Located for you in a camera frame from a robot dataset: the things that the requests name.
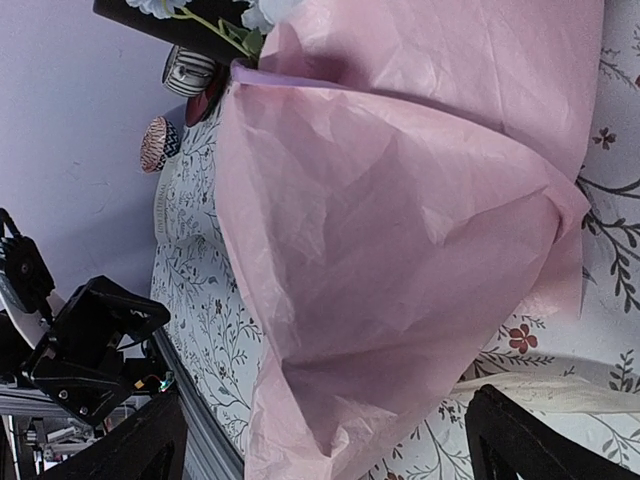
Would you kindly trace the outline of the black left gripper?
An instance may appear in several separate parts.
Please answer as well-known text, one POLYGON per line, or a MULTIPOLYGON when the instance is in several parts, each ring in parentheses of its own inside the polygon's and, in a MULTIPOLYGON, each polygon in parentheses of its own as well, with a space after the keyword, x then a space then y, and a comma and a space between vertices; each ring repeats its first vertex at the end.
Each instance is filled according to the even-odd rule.
POLYGON ((99 425, 131 395, 118 350, 123 338, 130 348, 170 319, 162 303, 95 277, 74 292, 20 373, 71 416, 99 425))

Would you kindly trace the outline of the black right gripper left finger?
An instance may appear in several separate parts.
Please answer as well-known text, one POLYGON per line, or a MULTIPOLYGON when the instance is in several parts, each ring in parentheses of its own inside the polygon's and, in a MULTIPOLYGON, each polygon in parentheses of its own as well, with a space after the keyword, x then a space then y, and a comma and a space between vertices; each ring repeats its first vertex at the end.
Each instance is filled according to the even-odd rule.
POLYGON ((179 395, 161 394, 103 439, 38 477, 49 480, 181 480, 188 426, 179 395))

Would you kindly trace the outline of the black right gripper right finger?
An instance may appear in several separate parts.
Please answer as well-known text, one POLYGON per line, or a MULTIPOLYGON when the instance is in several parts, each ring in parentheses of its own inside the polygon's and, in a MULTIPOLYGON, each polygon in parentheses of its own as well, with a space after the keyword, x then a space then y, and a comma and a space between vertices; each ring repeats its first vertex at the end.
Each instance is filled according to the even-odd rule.
POLYGON ((489 384, 474 393, 466 435, 476 479, 637 479, 555 432, 489 384))

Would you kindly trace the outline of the pink flower bouquet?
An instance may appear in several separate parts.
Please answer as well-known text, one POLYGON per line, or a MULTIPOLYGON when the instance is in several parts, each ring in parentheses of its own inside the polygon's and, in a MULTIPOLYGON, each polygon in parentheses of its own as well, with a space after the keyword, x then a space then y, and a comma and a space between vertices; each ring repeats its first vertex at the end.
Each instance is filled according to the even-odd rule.
POLYGON ((513 312, 576 314, 600 1, 304 1, 235 63, 214 222, 266 337, 248 479, 356 479, 513 312))

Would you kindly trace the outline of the cream printed ribbon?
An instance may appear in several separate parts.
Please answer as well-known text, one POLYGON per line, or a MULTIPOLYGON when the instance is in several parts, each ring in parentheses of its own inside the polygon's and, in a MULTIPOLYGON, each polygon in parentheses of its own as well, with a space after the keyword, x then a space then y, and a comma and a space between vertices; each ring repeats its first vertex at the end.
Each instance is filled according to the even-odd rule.
POLYGON ((489 385, 520 406, 549 413, 628 414, 639 417, 639 397, 600 387, 576 376, 549 376, 536 372, 506 372, 457 383, 448 397, 468 402, 489 385))

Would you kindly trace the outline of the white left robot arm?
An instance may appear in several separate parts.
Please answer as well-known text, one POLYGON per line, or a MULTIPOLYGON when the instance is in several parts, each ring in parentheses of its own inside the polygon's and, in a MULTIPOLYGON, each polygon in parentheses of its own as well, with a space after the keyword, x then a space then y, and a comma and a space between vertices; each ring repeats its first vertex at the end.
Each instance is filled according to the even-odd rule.
POLYGON ((151 339, 170 313, 161 303, 98 276, 68 300, 36 243, 1 213, 1 301, 15 330, 31 347, 20 375, 71 416, 98 426, 133 395, 166 392, 174 376, 154 358, 127 358, 151 339))

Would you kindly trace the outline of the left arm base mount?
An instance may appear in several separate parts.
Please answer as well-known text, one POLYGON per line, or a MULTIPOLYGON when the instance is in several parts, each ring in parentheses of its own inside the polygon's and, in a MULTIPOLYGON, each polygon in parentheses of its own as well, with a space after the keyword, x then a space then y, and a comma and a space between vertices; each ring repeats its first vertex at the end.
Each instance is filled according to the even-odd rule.
POLYGON ((153 338, 120 346, 117 351, 123 355, 120 375, 133 395, 153 397, 173 388, 174 371, 153 338))

